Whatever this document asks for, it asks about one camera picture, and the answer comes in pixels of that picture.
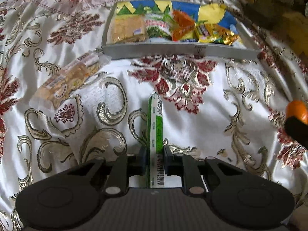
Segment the green white snack stick packet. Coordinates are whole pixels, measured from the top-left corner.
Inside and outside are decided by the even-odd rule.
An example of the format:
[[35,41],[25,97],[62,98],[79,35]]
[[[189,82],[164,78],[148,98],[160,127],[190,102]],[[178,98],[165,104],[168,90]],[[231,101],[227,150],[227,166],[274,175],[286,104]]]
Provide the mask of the green white snack stick packet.
[[148,101],[147,150],[148,186],[164,188],[162,100],[157,93]]

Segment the clear rice cracker packet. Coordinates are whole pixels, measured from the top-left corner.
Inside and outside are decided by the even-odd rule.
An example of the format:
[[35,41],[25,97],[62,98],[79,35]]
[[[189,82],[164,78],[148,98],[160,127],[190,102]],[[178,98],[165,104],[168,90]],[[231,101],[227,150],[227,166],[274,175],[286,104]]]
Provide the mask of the clear rice cracker packet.
[[143,15],[116,16],[110,23],[106,43],[137,43],[147,39],[148,33]]

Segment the clear mixed grain bar packet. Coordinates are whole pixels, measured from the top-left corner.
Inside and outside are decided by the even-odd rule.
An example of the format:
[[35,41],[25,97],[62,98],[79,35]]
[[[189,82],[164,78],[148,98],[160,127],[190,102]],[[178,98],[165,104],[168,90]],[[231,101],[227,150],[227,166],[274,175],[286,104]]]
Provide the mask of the clear mixed grain bar packet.
[[45,114],[52,114],[101,67],[109,64],[111,57],[88,51],[64,66],[41,85],[29,105]]

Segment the floral satin bed cover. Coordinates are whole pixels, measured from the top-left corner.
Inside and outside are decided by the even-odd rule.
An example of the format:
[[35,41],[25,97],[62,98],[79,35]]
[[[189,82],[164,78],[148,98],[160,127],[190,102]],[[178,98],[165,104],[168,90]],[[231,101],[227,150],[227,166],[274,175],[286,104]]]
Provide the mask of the floral satin bed cover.
[[[36,90],[81,55],[101,53],[113,5],[166,14],[182,3],[215,23],[235,16],[256,60],[163,54],[94,62],[50,116],[29,105]],[[245,17],[240,0],[1,0],[1,230],[22,230],[17,196],[96,157],[146,145],[148,100],[160,94],[163,140],[174,153],[215,156],[307,203],[307,151],[285,134],[285,107],[307,100],[305,62]]]

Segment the gold foil snack packet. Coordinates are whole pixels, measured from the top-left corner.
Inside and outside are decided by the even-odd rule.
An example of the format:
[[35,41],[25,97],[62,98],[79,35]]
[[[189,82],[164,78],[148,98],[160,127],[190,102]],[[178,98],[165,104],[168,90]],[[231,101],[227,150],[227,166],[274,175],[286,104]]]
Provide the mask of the gold foil snack packet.
[[218,24],[213,24],[213,30],[215,30],[220,35],[220,38],[225,45],[232,45],[240,37],[230,29],[222,27]]

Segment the silver tray with dinosaur drawing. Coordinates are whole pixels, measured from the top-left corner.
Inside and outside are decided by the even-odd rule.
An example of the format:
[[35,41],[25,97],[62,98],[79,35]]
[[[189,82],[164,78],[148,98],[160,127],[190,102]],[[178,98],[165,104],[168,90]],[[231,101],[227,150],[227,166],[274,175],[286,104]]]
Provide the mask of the silver tray with dinosaur drawing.
[[175,0],[115,3],[101,46],[113,59],[191,54],[254,60],[260,53],[252,34],[224,5]]

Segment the orange spicy tofu packet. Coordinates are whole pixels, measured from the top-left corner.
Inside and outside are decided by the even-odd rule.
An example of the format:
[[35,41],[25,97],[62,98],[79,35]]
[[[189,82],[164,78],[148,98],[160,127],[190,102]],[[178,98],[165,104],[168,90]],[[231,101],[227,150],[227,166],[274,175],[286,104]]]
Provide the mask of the orange spicy tofu packet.
[[184,35],[194,30],[195,20],[180,10],[173,10],[172,15],[175,21],[175,26],[172,30],[172,40],[179,41]]

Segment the white spicy kelp snack pouch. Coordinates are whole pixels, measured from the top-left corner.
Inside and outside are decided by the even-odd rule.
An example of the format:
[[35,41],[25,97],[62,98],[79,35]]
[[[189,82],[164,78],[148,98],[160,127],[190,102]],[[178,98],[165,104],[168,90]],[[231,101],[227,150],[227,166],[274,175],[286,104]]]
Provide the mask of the white spicy kelp snack pouch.
[[172,41],[170,24],[166,16],[146,14],[145,25],[149,39],[157,41]]

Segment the yellow vegetarian snack packet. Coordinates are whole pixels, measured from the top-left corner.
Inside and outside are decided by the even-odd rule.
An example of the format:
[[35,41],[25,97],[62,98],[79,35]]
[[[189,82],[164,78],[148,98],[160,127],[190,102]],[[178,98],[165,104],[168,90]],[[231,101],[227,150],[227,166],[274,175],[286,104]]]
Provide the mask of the yellow vegetarian snack packet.
[[216,40],[220,39],[220,35],[210,34],[205,24],[195,24],[195,34],[199,43],[214,43]]

